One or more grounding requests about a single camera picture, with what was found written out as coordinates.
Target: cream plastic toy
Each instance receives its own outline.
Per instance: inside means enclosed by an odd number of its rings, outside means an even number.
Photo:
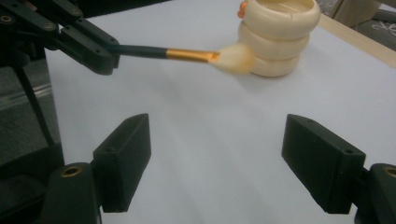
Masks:
[[[298,64],[309,33],[318,25],[316,0],[246,0],[238,12],[239,42],[256,56],[253,74],[279,77]]]

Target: brush bristles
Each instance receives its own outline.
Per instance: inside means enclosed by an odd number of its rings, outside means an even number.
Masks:
[[[228,73],[246,74],[254,66],[254,51],[246,44],[237,43],[219,50],[219,53],[219,59],[209,63]]]

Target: black mount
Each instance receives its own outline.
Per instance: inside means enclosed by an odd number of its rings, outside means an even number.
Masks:
[[[396,224],[396,166],[364,169],[365,154],[312,119],[288,115],[282,157],[329,214],[358,207],[355,223]]]

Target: stacked rings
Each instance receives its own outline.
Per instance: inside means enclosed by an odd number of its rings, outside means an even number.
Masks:
[[[248,0],[239,25],[239,41],[255,51],[251,73],[279,77],[290,73],[317,26],[315,0]]]

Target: gold brush ferrule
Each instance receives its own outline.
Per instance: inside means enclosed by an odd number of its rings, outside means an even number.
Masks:
[[[168,49],[166,51],[168,59],[199,62],[199,63],[214,63],[220,58],[219,52],[214,51],[200,51],[190,49]]]

